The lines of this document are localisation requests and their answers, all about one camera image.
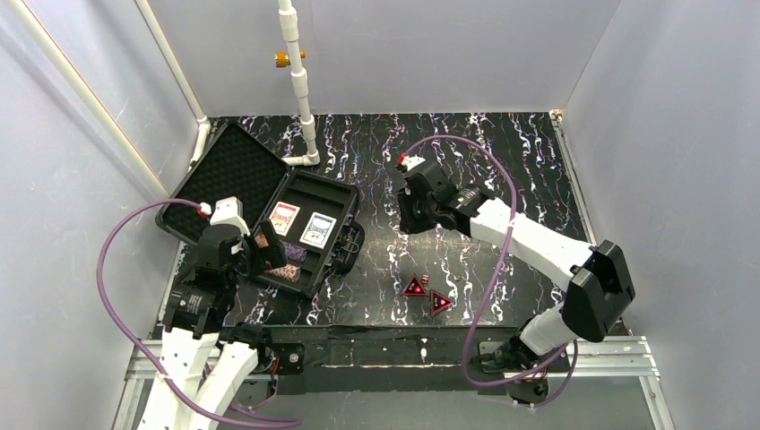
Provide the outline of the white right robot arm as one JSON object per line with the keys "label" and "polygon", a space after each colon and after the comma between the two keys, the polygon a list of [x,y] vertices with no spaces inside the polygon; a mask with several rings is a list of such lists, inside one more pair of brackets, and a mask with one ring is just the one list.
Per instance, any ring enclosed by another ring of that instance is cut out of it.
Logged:
{"label": "white right robot arm", "polygon": [[400,229],[417,234],[440,226],[504,249],[540,271],[564,301],[530,318],[495,352],[480,355],[498,370],[528,370],[541,357],[577,339],[601,342],[635,298],[622,249],[605,240],[592,245],[542,226],[487,188],[457,188],[435,162],[403,157],[398,191]]}

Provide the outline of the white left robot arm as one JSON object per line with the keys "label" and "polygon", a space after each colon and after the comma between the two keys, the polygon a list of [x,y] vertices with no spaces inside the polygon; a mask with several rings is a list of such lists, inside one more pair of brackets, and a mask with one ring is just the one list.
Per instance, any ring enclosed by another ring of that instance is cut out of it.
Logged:
{"label": "white left robot arm", "polygon": [[245,377],[263,359],[263,329],[222,326],[242,278],[286,264],[272,223],[246,234],[230,224],[206,228],[179,272],[163,318],[157,372],[138,423],[141,429],[214,429]]}

